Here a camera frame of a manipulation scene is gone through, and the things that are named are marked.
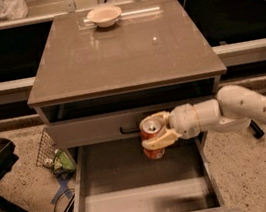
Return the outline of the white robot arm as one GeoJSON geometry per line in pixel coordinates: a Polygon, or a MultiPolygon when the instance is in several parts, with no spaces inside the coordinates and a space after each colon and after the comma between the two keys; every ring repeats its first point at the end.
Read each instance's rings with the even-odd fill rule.
{"type": "Polygon", "coordinates": [[[201,132],[246,129],[252,120],[266,124],[266,96],[238,85],[225,85],[214,99],[179,105],[171,112],[144,118],[139,124],[141,145],[150,153],[162,151],[178,139],[197,137],[201,132]]]}

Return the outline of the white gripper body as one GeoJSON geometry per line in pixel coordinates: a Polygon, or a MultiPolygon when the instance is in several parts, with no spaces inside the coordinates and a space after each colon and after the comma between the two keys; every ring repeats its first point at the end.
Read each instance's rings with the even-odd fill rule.
{"type": "Polygon", "coordinates": [[[185,140],[200,134],[196,110],[190,104],[180,105],[171,111],[169,124],[185,140]]]}

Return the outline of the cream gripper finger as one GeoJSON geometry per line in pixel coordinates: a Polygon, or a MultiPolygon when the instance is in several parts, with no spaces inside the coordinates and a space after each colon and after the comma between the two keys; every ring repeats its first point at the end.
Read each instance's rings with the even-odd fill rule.
{"type": "Polygon", "coordinates": [[[157,112],[153,115],[149,115],[142,120],[139,127],[141,130],[150,130],[156,128],[162,128],[168,123],[168,116],[170,113],[166,111],[157,112]]]}
{"type": "Polygon", "coordinates": [[[163,149],[164,147],[168,147],[176,140],[181,138],[181,134],[179,134],[174,129],[168,129],[163,131],[162,133],[157,133],[156,136],[152,136],[151,138],[145,139],[141,145],[144,149],[147,150],[158,150],[163,149]]]}

